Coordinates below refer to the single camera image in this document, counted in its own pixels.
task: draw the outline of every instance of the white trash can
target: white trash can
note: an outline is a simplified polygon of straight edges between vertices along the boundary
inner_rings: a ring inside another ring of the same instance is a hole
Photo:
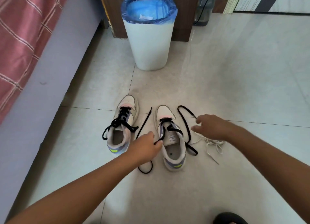
[[[178,10],[173,0],[124,0],[122,18],[139,69],[163,68]]]

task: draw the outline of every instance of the white shoelace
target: white shoelace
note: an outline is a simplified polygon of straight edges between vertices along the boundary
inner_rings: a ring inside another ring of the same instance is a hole
[[[216,147],[216,151],[217,153],[219,153],[220,155],[223,154],[223,149],[222,149],[222,146],[225,144],[225,141],[219,141],[219,140],[211,140],[209,138],[206,138],[204,136],[202,136],[201,134],[198,134],[196,133],[200,138],[199,140],[191,143],[192,144],[195,144],[195,143],[198,143],[200,142],[201,140],[204,140],[206,142],[206,152],[207,154],[219,165],[219,163],[213,158],[213,156],[208,152],[208,146],[210,145],[213,145]]]

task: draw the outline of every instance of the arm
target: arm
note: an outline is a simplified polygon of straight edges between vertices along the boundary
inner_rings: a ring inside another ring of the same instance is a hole
[[[237,148],[307,223],[310,223],[310,166],[247,130],[215,115],[199,116],[194,132]]]
[[[84,222],[126,175],[157,155],[162,141],[154,145],[153,140],[152,132],[139,137],[127,152],[37,201],[7,224]]]

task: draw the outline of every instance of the pink plaid bedsheet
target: pink plaid bedsheet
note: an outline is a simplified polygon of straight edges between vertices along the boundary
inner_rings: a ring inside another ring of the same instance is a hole
[[[65,1],[0,0],[0,124],[41,57]]]

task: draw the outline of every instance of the hand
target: hand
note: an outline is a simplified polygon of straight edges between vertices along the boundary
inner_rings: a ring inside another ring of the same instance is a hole
[[[127,152],[138,161],[138,166],[152,160],[162,148],[162,141],[154,145],[154,134],[149,132],[130,143]]]
[[[227,141],[227,137],[235,128],[237,128],[235,124],[223,120],[215,115],[198,116],[196,123],[201,123],[201,126],[192,126],[192,131],[202,134],[212,140]]]

